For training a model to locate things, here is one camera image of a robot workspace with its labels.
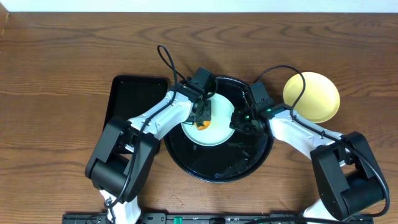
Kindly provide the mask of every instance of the orange object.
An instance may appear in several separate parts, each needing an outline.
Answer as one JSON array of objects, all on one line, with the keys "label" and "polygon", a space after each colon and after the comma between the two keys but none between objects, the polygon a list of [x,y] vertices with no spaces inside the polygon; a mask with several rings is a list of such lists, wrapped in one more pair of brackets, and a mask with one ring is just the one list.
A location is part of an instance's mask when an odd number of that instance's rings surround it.
[{"label": "orange object", "polygon": [[204,130],[204,129],[206,129],[206,128],[209,127],[210,121],[204,121],[203,124],[204,124],[204,126],[200,126],[200,127],[198,127],[196,123],[195,123],[194,125],[195,125],[195,127],[197,127],[197,129],[198,129],[199,131],[201,131],[201,130]]}]

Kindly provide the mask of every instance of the round yellow disc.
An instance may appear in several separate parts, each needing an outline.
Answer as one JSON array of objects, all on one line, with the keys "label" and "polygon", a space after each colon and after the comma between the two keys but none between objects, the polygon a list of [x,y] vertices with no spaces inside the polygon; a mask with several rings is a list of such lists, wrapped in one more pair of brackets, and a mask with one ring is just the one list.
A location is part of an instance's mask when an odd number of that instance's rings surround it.
[{"label": "round yellow disc", "polygon": [[[303,72],[305,91],[295,110],[305,119],[321,123],[332,118],[340,106],[340,95],[336,86],[321,74]],[[290,78],[284,88],[284,101],[292,106],[303,88],[299,74]]]}]

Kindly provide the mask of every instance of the white wall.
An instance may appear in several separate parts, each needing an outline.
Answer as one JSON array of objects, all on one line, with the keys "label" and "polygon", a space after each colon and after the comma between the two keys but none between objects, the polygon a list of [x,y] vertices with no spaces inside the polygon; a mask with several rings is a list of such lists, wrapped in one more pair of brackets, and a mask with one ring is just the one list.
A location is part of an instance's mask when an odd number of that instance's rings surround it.
[{"label": "white wall", "polygon": [[398,0],[0,0],[10,12],[398,12]]}]

